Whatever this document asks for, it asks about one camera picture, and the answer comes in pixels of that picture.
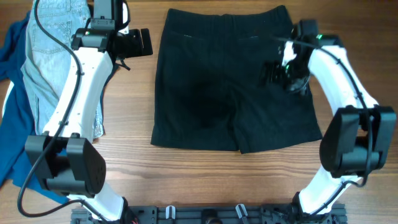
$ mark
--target wooden table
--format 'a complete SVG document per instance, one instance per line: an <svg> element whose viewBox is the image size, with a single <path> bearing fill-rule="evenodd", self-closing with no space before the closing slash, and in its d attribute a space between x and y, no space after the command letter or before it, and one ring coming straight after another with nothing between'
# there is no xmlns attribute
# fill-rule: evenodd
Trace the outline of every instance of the wooden table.
<svg viewBox="0 0 398 224"><path fill-rule="evenodd" d="M149 28L154 55L126 60L104 98L106 135L95 147L107 163L106 180L131 205L246 205L288 203L320 166L319 141L256 154L189 151L150 145L154 125L154 80L160 35L167 9L202 14L253 14L285 4L294 22L316 18L322 33L342 38L350 62L368 92L381 105L398 110L398 2L394 1L132 1L130 27ZM24 18L29 0L0 0L0 42L9 25ZM9 82L0 83L0 102ZM326 131L331 111L317 81L311 80L318 123ZM351 187L339 199L350 223L398 222L398 136L382 170L363 189ZM6 182L0 190L0 223L69 223L73 206L43 218L26 219L16 208L19 188ZM27 191L30 212L55 206Z"/></svg>

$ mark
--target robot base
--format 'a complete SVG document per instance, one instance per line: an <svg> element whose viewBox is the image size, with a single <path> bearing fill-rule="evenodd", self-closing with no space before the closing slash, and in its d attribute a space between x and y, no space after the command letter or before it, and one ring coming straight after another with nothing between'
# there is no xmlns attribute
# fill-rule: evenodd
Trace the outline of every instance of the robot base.
<svg viewBox="0 0 398 224"><path fill-rule="evenodd" d="M265 204L256 207L247 206L249 224L289 224L283 215L289 204ZM176 208L175 220L166 220L166 208L155 206L131 206L130 209L139 217L141 224L205 224L202 219L203 211L215 210L223 224L240 224L235 207L182 207ZM97 224L85 209L73 209L71 224ZM345 205L335 204L323 222L308 222L317 224L347 224Z"/></svg>

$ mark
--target blue clothing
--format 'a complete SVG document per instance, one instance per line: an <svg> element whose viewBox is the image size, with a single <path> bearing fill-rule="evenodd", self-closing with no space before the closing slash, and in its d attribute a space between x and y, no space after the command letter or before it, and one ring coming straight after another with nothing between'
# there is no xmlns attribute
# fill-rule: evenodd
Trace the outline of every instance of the blue clothing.
<svg viewBox="0 0 398 224"><path fill-rule="evenodd" d="M44 29L69 47L71 36L90 18L86 0L40 0L37 14ZM21 69L35 120L35 132L42 134L58 105L69 74L71 56L40 30L33 13L27 25L25 53L26 61ZM100 103L93 130L93 138L104 134Z"/></svg>
<svg viewBox="0 0 398 224"><path fill-rule="evenodd" d="M28 135L35 134L34 117L21 72L22 64L25 62L25 33L28 21L29 13L23 21L10 26L4 47L0 49L0 80L9 78L15 84L7 100L0 126L0 185L5 179L13 179L13 184L21 186L32 168L24 146ZM66 197L42 190L36 176L33 176L28 188L59 203L68 200Z"/></svg>

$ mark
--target garment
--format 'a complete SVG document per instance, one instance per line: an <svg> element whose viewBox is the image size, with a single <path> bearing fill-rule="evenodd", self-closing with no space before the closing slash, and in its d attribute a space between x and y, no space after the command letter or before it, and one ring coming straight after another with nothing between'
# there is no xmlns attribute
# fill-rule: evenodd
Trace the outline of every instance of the garment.
<svg viewBox="0 0 398 224"><path fill-rule="evenodd" d="M35 134L34 119L22 80L21 67L25 62L25 33L27 17L10 26L4 46L0 49L0 80L9 78L14 87L6 102L6 109L0 126L0 186L5 179L13 179L13 184L21 186L32 168L24 146L28 135ZM64 203L66 197L42 190L36 176L28 188Z"/></svg>
<svg viewBox="0 0 398 224"><path fill-rule="evenodd" d="M84 27L91 17L86 0L40 0L37 13L44 29L69 47L77 28ZM24 83L35 119L35 131L42 134L58 105L69 74L71 56L40 30L34 13L30 15L27 27L26 57L22 66ZM104 134L100 103L93 129L93 138Z"/></svg>
<svg viewBox="0 0 398 224"><path fill-rule="evenodd" d="M312 95L263 85L264 62L281 62L292 21L284 6L248 15L170 9L160 43L151 143L241 153L319 140Z"/></svg>

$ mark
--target black fabric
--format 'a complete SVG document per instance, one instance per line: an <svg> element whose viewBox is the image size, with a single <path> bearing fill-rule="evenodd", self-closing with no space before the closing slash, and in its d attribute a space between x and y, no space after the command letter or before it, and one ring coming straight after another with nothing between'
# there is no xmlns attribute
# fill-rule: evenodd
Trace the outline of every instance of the black fabric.
<svg viewBox="0 0 398 224"><path fill-rule="evenodd" d="M160 43L151 144L241 153L319 140L312 95L262 85L264 62L281 61L287 10L205 16L170 9Z"/></svg>

